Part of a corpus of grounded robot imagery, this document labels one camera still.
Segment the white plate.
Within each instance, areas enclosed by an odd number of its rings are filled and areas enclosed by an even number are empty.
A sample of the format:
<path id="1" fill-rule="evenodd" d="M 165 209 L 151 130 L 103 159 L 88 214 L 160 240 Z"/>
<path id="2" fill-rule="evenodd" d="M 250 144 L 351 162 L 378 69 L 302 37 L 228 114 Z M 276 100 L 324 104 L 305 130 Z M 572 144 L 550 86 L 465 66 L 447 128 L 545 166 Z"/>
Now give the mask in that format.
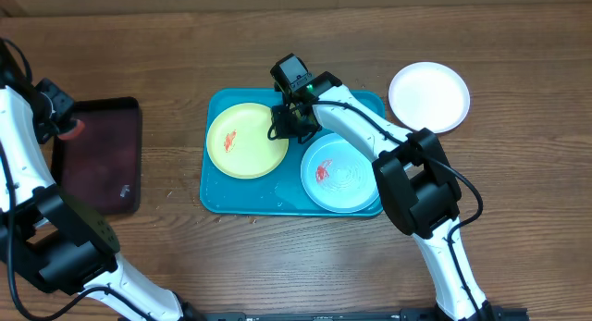
<path id="1" fill-rule="evenodd" d="M 393 77 L 388 102 L 395 117 L 406 127 L 445 133 L 465 120 L 471 94 L 453 69 L 435 62 L 416 62 Z"/>

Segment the yellow-green plate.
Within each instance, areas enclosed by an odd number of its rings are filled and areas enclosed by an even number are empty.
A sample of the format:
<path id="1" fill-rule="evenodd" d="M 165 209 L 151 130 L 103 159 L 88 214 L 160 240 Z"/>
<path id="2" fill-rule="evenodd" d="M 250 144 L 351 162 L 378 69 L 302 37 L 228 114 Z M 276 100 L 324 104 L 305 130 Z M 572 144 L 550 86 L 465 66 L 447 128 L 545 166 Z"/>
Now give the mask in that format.
<path id="1" fill-rule="evenodd" d="M 256 179 L 274 170 L 289 149 L 286 139 L 267 137 L 271 109 L 256 103 L 233 105 L 212 122 L 206 150 L 214 166 L 236 179 Z"/>

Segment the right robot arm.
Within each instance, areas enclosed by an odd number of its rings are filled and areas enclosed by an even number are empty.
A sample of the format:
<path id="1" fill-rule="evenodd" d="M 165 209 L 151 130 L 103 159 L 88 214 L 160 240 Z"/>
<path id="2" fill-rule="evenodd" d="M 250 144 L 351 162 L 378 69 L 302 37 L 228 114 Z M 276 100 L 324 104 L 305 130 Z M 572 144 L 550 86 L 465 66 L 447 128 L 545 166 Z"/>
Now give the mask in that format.
<path id="1" fill-rule="evenodd" d="M 328 129 L 372 165 L 384 213 L 416 241 L 436 290 L 439 320 L 492 320 L 495 313 L 479 288 L 463 248 L 458 202 L 461 187 L 475 186 L 450 166 L 434 132 L 409 131 L 361 104 L 329 72 L 313 75 L 294 54 L 270 70 L 282 105 L 272 109 L 268 137 L 308 141 Z"/>

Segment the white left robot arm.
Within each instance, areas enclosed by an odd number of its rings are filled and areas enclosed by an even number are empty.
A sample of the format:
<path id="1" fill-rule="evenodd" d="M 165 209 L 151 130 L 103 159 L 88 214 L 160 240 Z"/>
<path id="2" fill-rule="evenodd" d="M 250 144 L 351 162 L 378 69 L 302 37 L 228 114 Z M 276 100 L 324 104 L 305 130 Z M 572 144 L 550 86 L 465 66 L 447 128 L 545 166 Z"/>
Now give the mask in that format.
<path id="1" fill-rule="evenodd" d="M 17 277 L 45 293 L 101 302 L 123 320 L 203 320 L 177 293 L 155 285 L 120 252 L 117 235 L 89 205 L 66 194 L 41 147 L 71 138 L 83 124 L 75 102 L 48 79 L 32 80 L 30 64 L 10 40 L 1 41 L 1 260 L 18 312 L 35 319 L 19 297 Z"/>

